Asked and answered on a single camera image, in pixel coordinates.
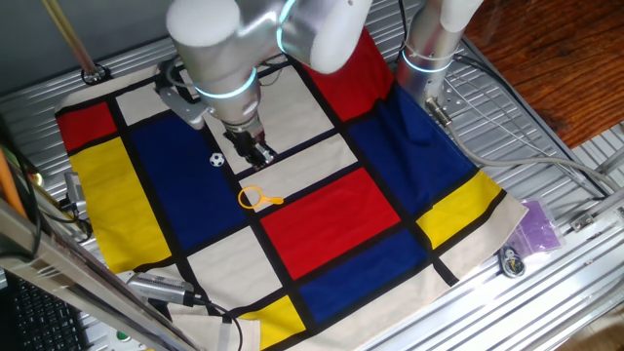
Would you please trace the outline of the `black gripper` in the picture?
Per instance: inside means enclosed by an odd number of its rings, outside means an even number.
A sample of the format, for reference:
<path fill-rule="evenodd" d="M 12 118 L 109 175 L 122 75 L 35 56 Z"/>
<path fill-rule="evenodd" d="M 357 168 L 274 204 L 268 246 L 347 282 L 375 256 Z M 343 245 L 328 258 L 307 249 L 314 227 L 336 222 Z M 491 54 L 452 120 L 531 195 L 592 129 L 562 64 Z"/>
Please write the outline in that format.
<path fill-rule="evenodd" d="M 264 127 L 258 116 L 238 125 L 225 123 L 224 127 L 226 137 L 253 168 L 260 169 L 274 161 L 276 152 L 265 143 Z"/>

